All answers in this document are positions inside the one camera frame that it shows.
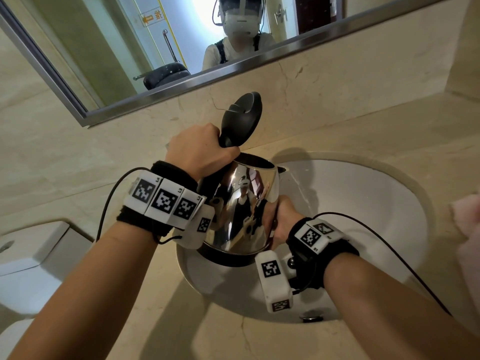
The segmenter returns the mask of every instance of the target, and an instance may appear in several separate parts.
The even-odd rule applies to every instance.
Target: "white oval sink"
[[[428,225],[417,197],[403,184],[380,171],[333,160],[302,160],[282,163],[280,192],[287,194],[301,213],[340,212],[357,218],[382,236],[416,269],[427,249]],[[400,282],[411,276],[400,260],[367,229],[348,218],[325,215],[345,232],[361,256]],[[277,252],[287,259],[281,245]],[[300,315],[321,310],[325,321],[340,314],[325,290],[307,289],[294,296],[293,307],[267,312],[255,265],[230,268],[212,263],[195,250],[177,245],[179,266],[195,290],[214,303],[242,316],[265,321],[299,323]]]

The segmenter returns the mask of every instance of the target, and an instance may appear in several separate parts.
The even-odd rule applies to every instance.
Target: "pink towel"
[[[453,220],[468,237],[458,248],[458,262],[470,295],[480,314],[480,189],[452,203]]]

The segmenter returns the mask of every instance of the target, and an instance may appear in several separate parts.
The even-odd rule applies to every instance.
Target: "beige marble countertop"
[[[456,261],[466,240],[448,204],[480,184],[480,103],[441,93],[249,149],[267,159],[327,157],[391,174],[420,196],[430,246],[418,274],[480,334]],[[232,313],[183,279],[175,245],[156,251],[109,359],[367,359],[343,321],[280,324]]]

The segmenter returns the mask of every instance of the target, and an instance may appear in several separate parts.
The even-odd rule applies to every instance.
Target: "qr code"
[[[320,239],[321,235],[311,228],[308,229],[305,234],[303,234],[302,237],[300,237],[300,240],[302,240],[305,244],[307,244],[310,248],[315,244],[315,242]]]
[[[208,225],[210,225],[210,219],[206,217],[202,217],[200,220],[200,224],[198,225],[197,232],[206,233],[208,230]]]
[[[330,234],[334,231],[330,226],[327,226],[325,223],[317,223],[314,224],[313,227],[320,231],[323,235]]]
[[[133,198],[136,198],[144,203],[148,203],[150,200],[150,197],[152,197],[152,194],[155,191],[155,184],[152,184],[150,182],[147,182],[144,179],[141,179],[137,187],[135,188],[135,191],[132,194]]]
[[[175,209],[175,212],[173,212],[173,216],[188,220],[194,213],[195,207],[197,207],[197,204],[195,202],[182,198],[177,208]]]
[[[152,207],[169,214],[172,211],[175,202],[177,202],[177,199],[177,195],[167,192],[164,189],[159,189],[152,202]]]
[[[288,308],[290,308],[290,301],[288,299],[272,303],[273,312],[278,312],[278,311],[281,311],[281,310],[287,310]]]
[[[276,260],[261,263],[261,268],[265,278],[278,276],[280,274],[279,265]]]

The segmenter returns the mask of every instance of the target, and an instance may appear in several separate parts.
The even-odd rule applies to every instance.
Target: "toilet lid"
[[[0,237],[0,277],[40,265],[69,227],[49,222]]]
[[[0,360],[7,360],[15,345],[32,322],[33,319],[15,322],[0,333]]]

